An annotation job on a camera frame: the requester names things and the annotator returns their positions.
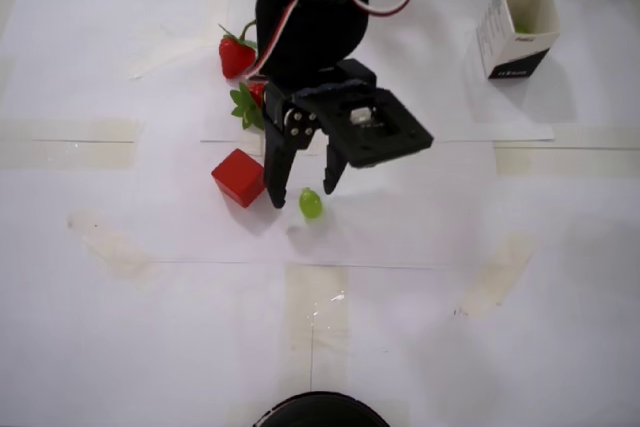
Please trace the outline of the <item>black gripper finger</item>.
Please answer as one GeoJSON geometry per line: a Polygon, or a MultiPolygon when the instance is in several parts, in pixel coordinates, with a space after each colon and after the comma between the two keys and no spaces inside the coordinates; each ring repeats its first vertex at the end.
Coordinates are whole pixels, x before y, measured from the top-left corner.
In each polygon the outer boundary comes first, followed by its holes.
{"type": "Polygon", "coordinates": [[[281,209],[296,153],[309,148],[320,124],[310,112],[286,102],[279,110],[267,106],[264,125],[264,182],[273,206],[281,209]]]}
{"type": "Polygon", "coordinates": [[[328,138],[323,188],[327,195],[334,192],[348,164],[348,153],[334,137],[328,138]]]}

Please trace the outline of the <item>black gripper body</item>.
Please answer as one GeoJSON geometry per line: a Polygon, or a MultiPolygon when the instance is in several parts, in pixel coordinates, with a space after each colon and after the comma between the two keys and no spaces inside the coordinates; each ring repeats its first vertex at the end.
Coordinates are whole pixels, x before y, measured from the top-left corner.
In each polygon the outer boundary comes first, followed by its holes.
{"type": "Polygon", "coordinates": [[[376,86],[376,74],[356,59],[342,60],[317,72],[269,77],[265,87],[263,111],[271,120],[279,120],[284,115],[283,102],[293,93],[353,79],[376,86]]]}

